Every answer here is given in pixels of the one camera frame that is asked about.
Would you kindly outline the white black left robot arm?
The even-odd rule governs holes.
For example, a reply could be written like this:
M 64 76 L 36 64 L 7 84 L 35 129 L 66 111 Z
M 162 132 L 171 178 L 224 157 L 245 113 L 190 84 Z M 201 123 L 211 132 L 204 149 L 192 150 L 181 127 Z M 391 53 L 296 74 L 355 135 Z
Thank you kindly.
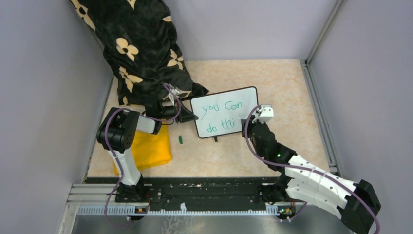
M 199 117 L 181 102 L 163 106 L 160 101 L 145 105 L 145 113 L 112 107 L 98 128 L 96 139 L 111 155 L 120 174 L 119 189 L 135 202 L 145 198 L 146 188 L 132 156 L 135 133 L 157 134 L 162 121 L 184 123 Z

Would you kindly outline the white whiteboard black frame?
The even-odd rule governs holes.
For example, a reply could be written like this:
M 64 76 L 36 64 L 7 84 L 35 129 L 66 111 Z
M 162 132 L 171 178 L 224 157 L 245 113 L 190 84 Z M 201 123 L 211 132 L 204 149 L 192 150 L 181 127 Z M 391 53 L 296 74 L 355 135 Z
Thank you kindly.
M 258 105 L 258 91 L 249 86 L 214 93 L 192 98 L 190 105 L 198 117 L 195 127 L 199 138 L 238 133 L 242 130 L 241 120 Z

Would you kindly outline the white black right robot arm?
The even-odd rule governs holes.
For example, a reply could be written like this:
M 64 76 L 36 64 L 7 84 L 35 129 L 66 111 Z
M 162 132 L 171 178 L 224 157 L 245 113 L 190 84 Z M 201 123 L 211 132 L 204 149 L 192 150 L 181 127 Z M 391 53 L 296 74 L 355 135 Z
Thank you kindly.
M 351 181 L 310 163 L 296 151 L 279 143 L 265 123 L 243 119 L 242 136 L 252 154 L 271 170 L 281 173 L 274 194 L 280 201 L 301 200 L 338 218 L 356 234 L 367 234 L 381 226 L 377 218 L 381 204 L 372 184 Z

